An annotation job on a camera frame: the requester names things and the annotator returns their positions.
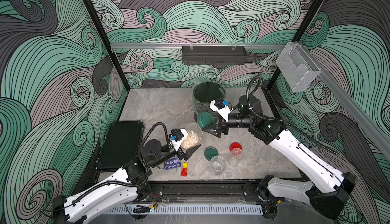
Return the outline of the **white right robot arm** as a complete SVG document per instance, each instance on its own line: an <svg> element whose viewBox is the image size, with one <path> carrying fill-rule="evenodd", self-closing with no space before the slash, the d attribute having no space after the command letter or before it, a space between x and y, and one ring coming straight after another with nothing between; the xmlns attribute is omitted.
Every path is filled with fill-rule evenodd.
<svg viewBox="0 0 390 224"><path fill-rule="evenodd" d="M301 143L284 124L272 117L256 117L233 113L224 119L215 119L210 113L200 113L197 117L200 128L216 137L228 135L230 128L247 128L255 138L282 153L294 163L307 181L283 180L267 175L258 184L260 199L273 208L282 199L292 199L312 206L324 217L335 220L342 213L356 178L350 172L334 168Z"/></svg>

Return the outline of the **green-lidded oatmeal jar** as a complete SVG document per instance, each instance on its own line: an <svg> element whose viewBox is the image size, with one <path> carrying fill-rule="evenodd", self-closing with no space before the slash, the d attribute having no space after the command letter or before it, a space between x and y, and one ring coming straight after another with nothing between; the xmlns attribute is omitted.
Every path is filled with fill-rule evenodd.
<svg viewBox="0 0 390 224"><path fill-rule="evenodd" d="M182 142L181 148L188 150L200 143L203 138L203 131L197 123L191 123L185 128L187 138Z"/></svg>

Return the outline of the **red jar lid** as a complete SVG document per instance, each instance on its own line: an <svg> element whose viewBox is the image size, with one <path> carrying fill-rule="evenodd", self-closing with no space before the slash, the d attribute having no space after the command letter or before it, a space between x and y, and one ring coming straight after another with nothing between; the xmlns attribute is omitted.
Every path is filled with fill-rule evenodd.
<svg viewBox="0 0 390 224"><path fill-rule="evenodd" d="M238 142L234 142L229 146L230 152L232 152L234 149L240 149L242 150L242 145L239 144Z"/></svg>

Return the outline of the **red-lidded oatmeal jar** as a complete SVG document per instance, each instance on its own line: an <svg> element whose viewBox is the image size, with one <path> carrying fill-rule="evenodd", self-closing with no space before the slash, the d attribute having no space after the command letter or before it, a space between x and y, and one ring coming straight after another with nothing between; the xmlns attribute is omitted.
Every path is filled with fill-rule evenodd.
<svg viewBox="0 0 390 224"><path fill-rule="evenodd" d="M231 150L227 162L230 166L235 167L242 161L243 156L242 149L234 148Z"/></svg>

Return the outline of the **glass oatmeal jar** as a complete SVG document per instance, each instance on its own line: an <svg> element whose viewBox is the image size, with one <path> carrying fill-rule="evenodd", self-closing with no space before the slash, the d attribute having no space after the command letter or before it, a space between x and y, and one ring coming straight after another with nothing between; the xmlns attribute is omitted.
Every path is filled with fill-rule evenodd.
<svg viewBox="0 0 390 224"><path fill-rule="evenodd" d="M225 159L221 156L214 156L210 160L210 170L211 173L218 176L221 175L226 168L226 162Z"/></svg>

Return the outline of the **green jar lid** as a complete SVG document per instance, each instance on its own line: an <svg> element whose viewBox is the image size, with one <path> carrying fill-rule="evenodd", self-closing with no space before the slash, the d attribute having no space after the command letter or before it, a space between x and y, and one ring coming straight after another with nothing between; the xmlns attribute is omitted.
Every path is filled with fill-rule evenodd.
<svg viewBox="0 0 390 224"><path fill-rule="evenodd" d="M204 157L207 161L211 161L213 157L218 155L219 155L218 150L213 146L209 146L204 150Z"/></svg>
<svg viewBox="0 0 390 224"><path fill-rule="evenodd" d="M198 126L203 129L215 124L215 119L209 112L200 112L197 116Z"/></svg>

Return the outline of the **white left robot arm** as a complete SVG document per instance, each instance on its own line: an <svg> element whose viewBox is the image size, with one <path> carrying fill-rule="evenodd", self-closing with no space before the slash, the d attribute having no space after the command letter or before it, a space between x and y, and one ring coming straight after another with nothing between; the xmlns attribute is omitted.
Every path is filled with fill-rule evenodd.
<svg viewBox="0 0 390 224"><path fill-rule="evenodd" d="M148 183L151 169L177 156L188 160L199 148L187 150L170 148L158 140L150 140L139 146L137 154L105 180L87 190L53 201L52 218L55 224L87 224L106 211L133 201L144 201L151 196Z"/></svg>

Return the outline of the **black bin with green liner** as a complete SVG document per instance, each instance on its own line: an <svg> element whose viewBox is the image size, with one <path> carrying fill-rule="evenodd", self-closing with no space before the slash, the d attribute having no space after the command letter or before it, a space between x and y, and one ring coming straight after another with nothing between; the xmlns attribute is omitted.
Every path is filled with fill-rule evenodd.
<svg viewBox="0 0 390 224"><path fill-rule="evenodd" d="M226 99L226 90L223 86L215 82L197 82L193 86L192 106L194 110L194 119L201 112L211 113L213 119L217 121L219 114L210 109L210 102L216 99Z"/></svg>

